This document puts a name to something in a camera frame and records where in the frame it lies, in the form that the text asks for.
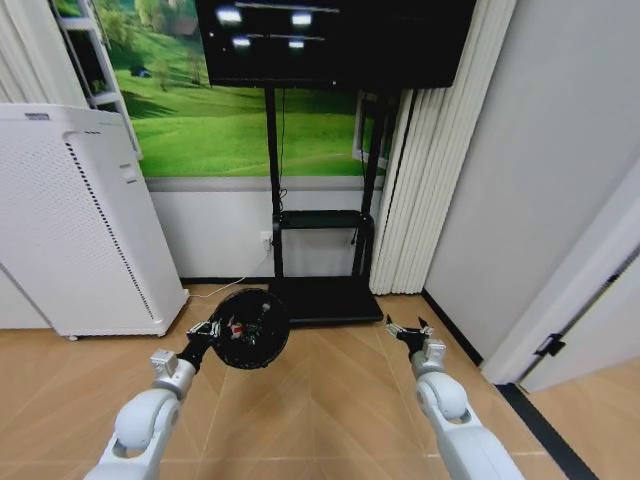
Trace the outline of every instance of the black circular object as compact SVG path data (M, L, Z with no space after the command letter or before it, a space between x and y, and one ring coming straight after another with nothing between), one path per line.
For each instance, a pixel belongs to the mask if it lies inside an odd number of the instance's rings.
M275 295L258 288L225 298L213 312L213 349L227 365L246 370L269 365L289 338L289 317Z

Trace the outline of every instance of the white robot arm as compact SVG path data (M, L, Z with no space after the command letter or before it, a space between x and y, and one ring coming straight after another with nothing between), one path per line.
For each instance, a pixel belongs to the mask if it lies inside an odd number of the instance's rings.
M420 407L438 439L438 450L453 480L524 479L500 440L482 425L462 385L444 373L446 346L432 329L406 329L387 317L387 331L409 347Z
M409 347L418 401L438 439L438 449L453 480L521 480L524 477L500 441L485 428L457 381L444 373L445 345L430 339L431 329L402 328L387 320L387 330ZM176 355L158 350L151 357L156 378L151 390L118 413L114 433L88 480L155 480L165 446L178 419L202 357L213 335L202 322L189 332L189 345Z

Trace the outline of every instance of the door hinge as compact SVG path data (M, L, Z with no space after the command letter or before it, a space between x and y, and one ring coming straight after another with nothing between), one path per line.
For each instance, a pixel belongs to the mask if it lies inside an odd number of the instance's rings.
M544 340L544 342L542 342L542 344L538 347L534 354L541 357L549 354L552 357L555 357L558 352L567 345L565 342L560 340L561 338L561 333L552 333Z

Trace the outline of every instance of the black metal stand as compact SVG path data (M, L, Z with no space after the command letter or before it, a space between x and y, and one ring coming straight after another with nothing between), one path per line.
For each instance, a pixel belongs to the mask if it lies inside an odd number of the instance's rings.
M273 261L275 279L269 290L282 300L292 326L343 325L382 320L382 311L369 290L373 256L374 221L370 214L373 187L384 132L389 96L379 93L371 138L371 151L362 195L357 210L289 210L281 206L280 167L276 126L275 91L265 88L267 141L273 205ZM285 277L282 256L282 230L357 229L356 250L349 277Z

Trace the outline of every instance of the cable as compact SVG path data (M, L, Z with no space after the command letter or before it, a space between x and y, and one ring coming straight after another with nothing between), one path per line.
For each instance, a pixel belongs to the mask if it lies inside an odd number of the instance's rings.
M362 120L360 121L360 167L362 168L362 180L365 181L367 176L364 170L364 125L366 122L366 114L364 111L364 101L362 104Z
M256 268L254 268L253 270L251 270L251 273L254 273L256 270L258 270L258 268L260 268L260 267L262 266L262 264L265 262L265 260L266 260L267 258L269 258L269 255L271 255L271 248L272 248L272 247L271 247L271 246L269 246L269 251L267 252L267 254L265 255L265 257L262 259L262 261L258 264L258 266L257 266ZM245 276L245 277L242 277L240 280L236 280L235 282L231 282L231 283L229 283L228 285L225 285L224 287L220 287L219 289L217 289L217 290L215 290L215 291L213 291L213 292L211 292L211 293L208 293L208 294L206 294L206 295L191 295L191 294L189 294L189 297L209 298L210 296L215 295L215 294L216 294L216 293L218 293L218 292L221 292L221 291L222 291L222 290L224 290L225 288L229 288L231 285L235 285L235 284L237 284L237 283L240 283L240 282L241 282L241 281L243 281L243 280L246 280L246 278L247 278L248 276L249 276L249 275L247 275L247 276Z
M284 210L284 204L282 203L282 199L287 196L289 191L286 188L282 188L282 172L284 170L283 159L284 159L284 100L286 97L287 90L282 89L282 133L280 134L280 211Z

